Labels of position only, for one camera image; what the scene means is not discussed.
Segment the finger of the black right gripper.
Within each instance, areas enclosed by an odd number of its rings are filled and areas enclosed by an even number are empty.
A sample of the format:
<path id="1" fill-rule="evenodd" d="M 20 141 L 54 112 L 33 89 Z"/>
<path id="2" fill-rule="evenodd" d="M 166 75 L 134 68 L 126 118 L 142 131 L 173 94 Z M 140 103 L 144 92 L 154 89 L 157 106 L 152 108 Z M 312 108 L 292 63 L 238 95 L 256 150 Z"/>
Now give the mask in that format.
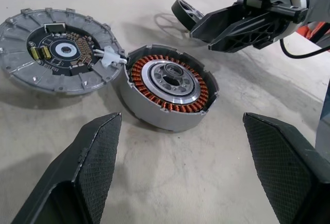
<path id="1" fill-rule="evenodd" d="M 231 24 L 209 43 L 208 48 L 224 53 L 234 53 L 251 45 L 261 49 L 282 32 L 283 19 L 264 13 Z"/>
<path id="2" fill-rule="evenodd" d="M 232 6 L 210 12 L 201 18 L 190 30 L 190 37 L 196 39 L 215 39 L 230 25 L 247 16 L 247 6 L 235 2 Z"/>

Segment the grey motor lid with circuit board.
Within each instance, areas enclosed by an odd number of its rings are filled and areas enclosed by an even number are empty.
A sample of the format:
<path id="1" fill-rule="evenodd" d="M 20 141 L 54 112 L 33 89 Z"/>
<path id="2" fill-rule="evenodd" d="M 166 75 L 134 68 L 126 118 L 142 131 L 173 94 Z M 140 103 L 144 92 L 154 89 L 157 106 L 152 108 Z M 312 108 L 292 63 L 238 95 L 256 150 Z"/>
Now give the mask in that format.
<path id="1" fill-rule="evenodd" d="M 37 91 L 83 95 L 117 78 L 123 64 L 105 69 L 94 49 L 125 51 L 111 27 L 74 9 L 22 9 L 0 24 L 0 67 Z"/>

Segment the black spoked rotor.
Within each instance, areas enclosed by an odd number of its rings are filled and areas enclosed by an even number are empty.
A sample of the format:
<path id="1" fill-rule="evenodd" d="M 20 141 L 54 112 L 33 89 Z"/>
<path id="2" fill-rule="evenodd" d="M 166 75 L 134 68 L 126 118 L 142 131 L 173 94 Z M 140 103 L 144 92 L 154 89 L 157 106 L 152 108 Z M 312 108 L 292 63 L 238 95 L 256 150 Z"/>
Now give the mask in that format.
<path id="1" fill-rule="evenodd" d="M 180 23 L 190 31 L 203 18 L 203 14 L 184 0 L 176 0 L 171 10 Z"/>

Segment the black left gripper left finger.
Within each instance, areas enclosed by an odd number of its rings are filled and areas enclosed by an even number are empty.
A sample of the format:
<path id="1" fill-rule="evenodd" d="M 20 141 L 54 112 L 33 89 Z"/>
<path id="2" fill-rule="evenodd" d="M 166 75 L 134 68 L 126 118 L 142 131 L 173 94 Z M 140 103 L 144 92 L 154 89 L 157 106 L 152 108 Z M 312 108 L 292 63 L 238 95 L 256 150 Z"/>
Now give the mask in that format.
<path id="1" fill-rule="evenodd" d="M 47 167 L 11 224 L 100 224 L 120 130 L 120 113 L 85 124 Z"/>

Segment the grey motor housing with copper windings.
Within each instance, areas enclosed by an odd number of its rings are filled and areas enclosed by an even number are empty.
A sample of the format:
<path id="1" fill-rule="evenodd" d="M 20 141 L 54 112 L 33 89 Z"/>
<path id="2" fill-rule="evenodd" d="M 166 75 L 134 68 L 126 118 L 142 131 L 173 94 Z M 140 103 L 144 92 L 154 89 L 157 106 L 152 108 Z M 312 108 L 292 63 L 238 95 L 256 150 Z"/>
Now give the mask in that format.
<path id="1" fill-rule="evenodd" d="M 182 132 L 196 127 L 206 116 L 219 96 L 219 85 L 193 56 L 152 44 L 128 54 L 119 91 L 136 118 Z"/>

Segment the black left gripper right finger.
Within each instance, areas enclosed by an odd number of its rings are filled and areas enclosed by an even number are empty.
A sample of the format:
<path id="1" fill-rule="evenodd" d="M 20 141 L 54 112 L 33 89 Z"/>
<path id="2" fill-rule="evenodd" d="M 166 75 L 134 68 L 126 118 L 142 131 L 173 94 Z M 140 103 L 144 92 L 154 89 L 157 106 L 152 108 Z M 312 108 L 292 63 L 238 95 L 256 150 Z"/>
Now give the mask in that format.
<path id="1" fill-rule="evenodd" d="M 280 224 L 330 224 L 330 162 L 291 124 L 245 113 L 257 176 Z"/>

